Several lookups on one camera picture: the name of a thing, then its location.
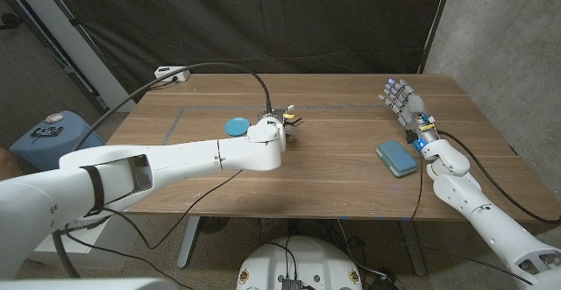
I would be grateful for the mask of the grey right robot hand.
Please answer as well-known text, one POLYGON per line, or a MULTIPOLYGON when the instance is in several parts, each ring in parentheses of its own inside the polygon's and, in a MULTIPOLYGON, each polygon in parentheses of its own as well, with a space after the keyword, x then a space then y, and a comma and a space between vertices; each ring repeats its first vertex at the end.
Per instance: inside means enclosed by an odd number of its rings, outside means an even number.
POLYGON ((423 99, 403 79, 388 79, 379 99, 397 116, 409 144, 421 149, 439 139, 435 119, 423 99))

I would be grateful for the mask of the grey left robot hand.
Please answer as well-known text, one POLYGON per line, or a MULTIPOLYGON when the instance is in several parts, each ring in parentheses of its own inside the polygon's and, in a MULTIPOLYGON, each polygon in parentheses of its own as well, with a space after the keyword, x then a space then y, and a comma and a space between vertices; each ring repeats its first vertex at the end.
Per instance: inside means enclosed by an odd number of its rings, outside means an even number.
POLYGON ((296 134, 296 125, 301 122, 302 118, 296 118, 289 110, 271 110, 270 112, 260 112, 257 116, 258 121, 265 120, 266 124, 275 125, 286 136, 294 136, 296 134))

